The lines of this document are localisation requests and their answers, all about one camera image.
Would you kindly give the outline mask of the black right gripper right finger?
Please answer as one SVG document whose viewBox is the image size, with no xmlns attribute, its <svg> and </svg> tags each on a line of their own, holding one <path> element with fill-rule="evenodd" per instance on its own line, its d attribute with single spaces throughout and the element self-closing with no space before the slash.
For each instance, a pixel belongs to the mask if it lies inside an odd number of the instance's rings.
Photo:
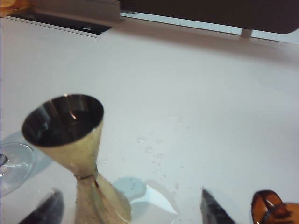
<svg viewBox="0 0 299 224">
<path fill-rule="evenodd" d="M 235 221 L 206 189 L 202 189 L 201 192 L 200 211 L 203 224 L 235 224 Z"/>
</svg>

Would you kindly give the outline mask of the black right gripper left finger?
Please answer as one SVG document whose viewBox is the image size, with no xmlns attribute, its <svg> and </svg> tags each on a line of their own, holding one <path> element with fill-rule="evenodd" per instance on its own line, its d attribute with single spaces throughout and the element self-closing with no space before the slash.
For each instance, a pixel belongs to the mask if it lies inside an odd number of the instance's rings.
<svg viewBox="0 0 299 224">
<path fill-rule="evenodd" d="M 54 191 L 20 224 L 60 224 L 64 214 L 64 198 L 61 191 Z"/>
</svg>

